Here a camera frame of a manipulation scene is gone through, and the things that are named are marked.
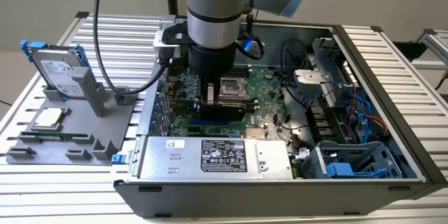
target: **hard drive label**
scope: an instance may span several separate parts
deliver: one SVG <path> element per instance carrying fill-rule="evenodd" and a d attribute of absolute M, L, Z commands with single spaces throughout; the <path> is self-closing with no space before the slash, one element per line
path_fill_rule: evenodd
<path fill-rule="evenodd" d="M 57 85 L 59 92 L 70 97 L 85 95 L 79 83 L 73 79 L 74 70 L 70 64 L 55 60 L 42 60 L 41 64 L 46 69 L 50 79 Z"/>

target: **white label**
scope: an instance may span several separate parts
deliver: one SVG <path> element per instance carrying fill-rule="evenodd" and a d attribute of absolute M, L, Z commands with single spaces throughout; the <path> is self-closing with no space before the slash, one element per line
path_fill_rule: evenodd
<path fill-rule="evenodd" d="M 42 60 L 41 64 L 46 69 L 57 89 L 70 97 L 85 96 L 83 89 L 77 81 L 73 80 L 74 69 L 70 64 L 62 61 Z"/>
<path fill-rule="evenodd" d="M 185 148 L 186 140 L 167 140 L 167 149 Z"/>

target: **hard drive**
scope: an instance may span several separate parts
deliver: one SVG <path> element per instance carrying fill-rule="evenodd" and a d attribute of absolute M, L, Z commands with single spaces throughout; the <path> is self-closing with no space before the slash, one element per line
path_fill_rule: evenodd
<path fill-rule="evenodd" d="M 79 83 L 73 79 L 77 67 L 91 67 L 82 46 L 51 46 L 46 42 L 21 42 L 22 50 L 43 76 L 49 89 L 58 90 L 63 98 L 85 98 Z"/>

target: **yellow wire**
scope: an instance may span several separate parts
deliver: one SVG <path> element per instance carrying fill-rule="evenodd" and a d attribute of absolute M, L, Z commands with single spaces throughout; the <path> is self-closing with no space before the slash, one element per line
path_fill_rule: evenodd
<path fill-rule="evenodd" d="M 374 121 L 382 128 L 385 128 L 385 125 L 383 125 L 378 120 L 373 119 L 373 121 Z"/>

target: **power supply label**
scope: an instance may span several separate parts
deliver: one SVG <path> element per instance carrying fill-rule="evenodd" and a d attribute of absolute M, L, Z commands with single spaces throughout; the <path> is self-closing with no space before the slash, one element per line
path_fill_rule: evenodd
<path fill-rule="evenodd" d="M 203 140 L 202 170 L 209 173 L 246 173 L 245 141 Z"/>

